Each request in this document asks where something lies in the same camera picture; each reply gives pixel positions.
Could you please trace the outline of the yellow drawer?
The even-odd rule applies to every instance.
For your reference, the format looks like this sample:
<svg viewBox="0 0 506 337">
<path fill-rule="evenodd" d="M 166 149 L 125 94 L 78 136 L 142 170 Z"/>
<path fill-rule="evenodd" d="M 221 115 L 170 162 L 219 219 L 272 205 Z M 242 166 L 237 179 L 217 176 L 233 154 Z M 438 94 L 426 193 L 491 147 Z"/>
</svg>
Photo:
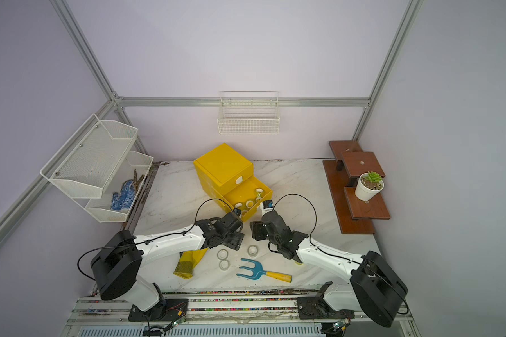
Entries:
<svg viewBox="0 0 506 337">
<path fill-rule="evenodd" d="M 255 190 L 257 188 L 261 188 L 264 190 L 264 196 L 260 202 L 255 202 L 255 198 L 257 197 L 257 193 Z M 251 217 L 257 213 L 258 208 L 260 208 L 261 203 L 267 199 L 272 199 L 273 191 L 270 187 L 268 187 L 266 184 L 260 181 L 255 176 L 252 176 L 248 178 L 247 180 L 243 181 L 240 185 L 238 185 L 236 188 L 231 190 L 230 192 L 226 193 L 223 196 L 223 200 L 228 203 L 230 206 L 234 207 L 237 203 L 243 203 L 244 208 L 247 209 L 247 213 L 245 215 L 241 215 L 242 221 L 245 223 L 247 222 Z M 248 209 L 245 206 L 245 203 L 247 200 L 253 200 L 254 206 L 250 209 Z"/>
</svg>

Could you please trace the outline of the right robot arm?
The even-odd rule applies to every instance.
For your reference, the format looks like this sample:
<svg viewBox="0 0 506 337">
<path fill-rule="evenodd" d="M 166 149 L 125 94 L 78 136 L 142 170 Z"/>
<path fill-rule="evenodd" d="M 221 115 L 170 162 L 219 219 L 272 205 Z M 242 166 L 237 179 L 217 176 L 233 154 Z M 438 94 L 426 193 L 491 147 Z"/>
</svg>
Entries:
<svg viewBox="0 0 506 337">
<path fill-rule="evenodd" d="M 316 266 L 350 283 L 351 295 L 330 292 L 324 297 L 334 311 L 346 310 L 352 298 L 372 321 L 389 328 L 400 314 L 400 307 L 406 304 L 407 286 L 375 251 L 352 254 L 314 241 L 306 233 L 291 230 L 273 209 L 264 213 L 261 220 L 251 222 L 250 229 L 254 240 L 268 241 L 284 258 Z"/>
</svg>

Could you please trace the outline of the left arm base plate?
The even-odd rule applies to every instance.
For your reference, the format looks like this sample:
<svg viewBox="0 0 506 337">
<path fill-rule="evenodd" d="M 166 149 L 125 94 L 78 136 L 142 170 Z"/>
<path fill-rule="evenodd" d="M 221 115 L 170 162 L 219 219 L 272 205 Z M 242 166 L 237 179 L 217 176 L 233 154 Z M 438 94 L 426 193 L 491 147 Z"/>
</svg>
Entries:
<svg viewBox="0 0 506 337">
<path fill-rule="evenodd" d="M 132 306 L 129 312 L 129 322 L 174 322 L 186 314 L 188 299 L 165 299 L 153 308 L 142 311 Z"/>
</svg>

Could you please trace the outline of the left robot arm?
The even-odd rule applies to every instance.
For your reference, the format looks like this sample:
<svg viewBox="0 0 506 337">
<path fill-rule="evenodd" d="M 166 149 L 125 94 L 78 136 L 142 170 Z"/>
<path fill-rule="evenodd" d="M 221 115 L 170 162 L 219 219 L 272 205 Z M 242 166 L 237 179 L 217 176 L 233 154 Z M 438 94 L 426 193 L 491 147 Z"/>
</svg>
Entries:
<svg viewBox="0 0 506 337">
<path fill-rule="evenodd" d="M 133 235 L 129 230 L 115 234 L 90 262 L 101 300 L 125 300 L 147 312 L 165 300 L 159 287 L 139 276 L 139 270 L 185 251 L 224 245 L 239 250 L 244 234 L 237 211 L 219 218 L 197 220 L 177 232 Z"/>
</svg>

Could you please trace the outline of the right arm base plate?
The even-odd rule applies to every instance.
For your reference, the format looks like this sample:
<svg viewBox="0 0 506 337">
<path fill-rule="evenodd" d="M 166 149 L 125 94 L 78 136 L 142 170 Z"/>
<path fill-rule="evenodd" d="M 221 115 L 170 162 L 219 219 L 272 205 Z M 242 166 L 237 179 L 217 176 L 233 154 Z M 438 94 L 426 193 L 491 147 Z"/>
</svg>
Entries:
<svg viewBox="0 0 506 337">
<path fill-rule="evenodd" d="M 297 298 L 299 318 L 301 320 L 354 319 L 353 310 L 334 310 L 324 299 L 306 296 Z"/>
</svg>

